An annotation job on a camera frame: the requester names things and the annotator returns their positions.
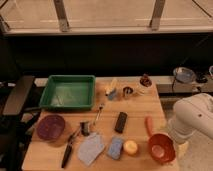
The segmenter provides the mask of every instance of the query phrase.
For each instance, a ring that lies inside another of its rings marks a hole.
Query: small bowl
[[[152,80],[147,74],[143,74],[143,76],[140,78],[140,84],[144,87],[150,87],[152,85]]]
[[[129,99],[133,95],[133,88],[132,87],[124,87],[123,88],[123,97],[124,99]]]
[[[36,132],[39,138],[45,141],[55,141],[60,137],[65,128],[65,120],[59,115],[44,117],[37,126]]]
[[[165,164],[175,159],[173,141],[164,134],[154,134],[150,137],[148,151],[152,158],[160,164]]]
[[[175,79],[181,83],[189,84],[196,80],[194,71],[186,67],[175,68],[173,74]]]

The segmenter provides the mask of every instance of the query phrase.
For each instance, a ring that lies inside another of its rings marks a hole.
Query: wooden table
[[[136,88],[138,81],[119,81],[117,86],[117,97],[109,101],[105,96],[105,86],[109,84],[108,80],[96,79],[95,104],[91,111],[58,113],[66,120],[66,128],[61,137],[52,143],[47,143],[39,139],[36,131],[33,134],[32,142],[23,163],[23,171],[177,171],[179,170],[177,160],[160,165],[153,161],[147,152],[148,136],[144,126],[146,116],[153,117],[154,132],[162,132],[166,120],[158,97],[156,86],[153,84],[147,94],[139,95],[137,93],[129,100],[122,97],[122,88],[131,86]],[[77,158],[77,151],[84,137],[80,135],[74,143],[74,151],[65,169],[61,168],[61,161],[66,148],[66,140],[72,130],[79,126],[81,121],[93,121],[100,103],[105,103],[101,116],[93,131],[99,132],[106,145],[105,150],[97,159],[87,167]],[[114,131],[115,122],[119,112],[128,114],[127,123],[123,134]],[[46,115],[52,114],[48,111],[42,111],[40,119]],[[115,161],[109,158],[106,153],[113,136],[122,137],[125,140],[135,140],[139,145],[139,152],[135,156],[129,156],[122,152],[121,158]]]

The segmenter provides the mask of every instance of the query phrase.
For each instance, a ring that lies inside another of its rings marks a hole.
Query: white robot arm
[[[200,93],[177,101],[168,133],[178,144],[185,143],[195,130],[213,139],[213,97]]]

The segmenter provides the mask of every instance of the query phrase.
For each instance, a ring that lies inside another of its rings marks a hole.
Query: dish towel
[[[90,134],[82,142],[78,149],[78,158],[89,166],[98,157],[98,155],[104,150],[105,145],[102,137],[97,132]]]

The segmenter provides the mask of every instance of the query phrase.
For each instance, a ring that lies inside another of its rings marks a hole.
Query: blue sponge
[[[123,139],[119,137],[113,137],[107,155],[115,160],[118,160],[121,155],[123,143]]]

